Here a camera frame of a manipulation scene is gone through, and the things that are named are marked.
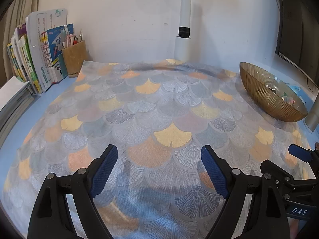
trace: gold glass bowl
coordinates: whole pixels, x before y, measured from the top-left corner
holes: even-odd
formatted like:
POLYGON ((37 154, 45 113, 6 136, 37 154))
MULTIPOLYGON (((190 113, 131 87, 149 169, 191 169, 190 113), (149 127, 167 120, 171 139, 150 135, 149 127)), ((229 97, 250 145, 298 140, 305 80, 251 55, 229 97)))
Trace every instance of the gold glass bowl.
POLYGON ((296 122, 307 116, 308 111, 301 99, 276 76, 250 63, 240 63, 239 69, 246 91, 269 115, 285 122, 296 122), (275 89, 277 94, 266 85, 275 89), (295 100, 293 105, 281 98, 284 92, 295 100))

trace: cork pen holder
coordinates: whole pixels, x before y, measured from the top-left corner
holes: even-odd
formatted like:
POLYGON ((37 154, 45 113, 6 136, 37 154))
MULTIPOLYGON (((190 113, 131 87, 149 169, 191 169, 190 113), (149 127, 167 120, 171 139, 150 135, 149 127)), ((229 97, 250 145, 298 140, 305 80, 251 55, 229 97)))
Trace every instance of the cork pen holder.
POLYGON ((69 77, 77 77, 85 60, 88 60, 85 41, 62 50, 66 70, 69 77))

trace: workbook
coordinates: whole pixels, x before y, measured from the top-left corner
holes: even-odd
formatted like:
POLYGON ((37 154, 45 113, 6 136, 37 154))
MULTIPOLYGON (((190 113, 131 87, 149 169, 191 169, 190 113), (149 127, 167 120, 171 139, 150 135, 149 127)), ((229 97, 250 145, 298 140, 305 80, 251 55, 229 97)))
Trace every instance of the workbook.
MULTIPOLYGON (((69 34, 73 34, 73 24, 68 24, 69 34)), ((53 72, 52 82, 60 82, 68 76, 64 58, 62 54, 62 37, 61 30, 64 26, 52 28, 43 33, 45 48, 47 49, 48 64, 53 72)))

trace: curtain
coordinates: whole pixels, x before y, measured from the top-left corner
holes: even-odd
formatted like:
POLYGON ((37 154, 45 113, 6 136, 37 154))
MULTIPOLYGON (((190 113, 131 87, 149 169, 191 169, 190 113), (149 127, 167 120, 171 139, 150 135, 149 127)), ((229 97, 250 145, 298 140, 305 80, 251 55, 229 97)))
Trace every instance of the curtain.
POLYGON ((0 22, 0 87, 13 75, 13 64, 7 53, 7 45, 11 43, 15 28, 26 22, 26 17, 38 10, 39 0, 14 0, 0 22))

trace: white wall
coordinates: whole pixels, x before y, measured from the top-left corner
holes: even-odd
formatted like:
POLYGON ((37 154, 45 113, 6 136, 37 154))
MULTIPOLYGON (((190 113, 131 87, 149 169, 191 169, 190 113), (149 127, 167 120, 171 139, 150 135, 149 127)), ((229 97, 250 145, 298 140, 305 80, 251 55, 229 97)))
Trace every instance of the white wall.
MULTIPOLYGON (((82 28, 94 61, 154 61, 174 55, 180 0, 39 0, 39 10, 54 8, 68 9, 68 23, 82 28)), ((275 55, 278 28, 276 0, 193 0, 192 61, 235 72, 239 62, 254 63, 299 83, 314 98, 318 90, 310 92, 305 76, 275 55)))

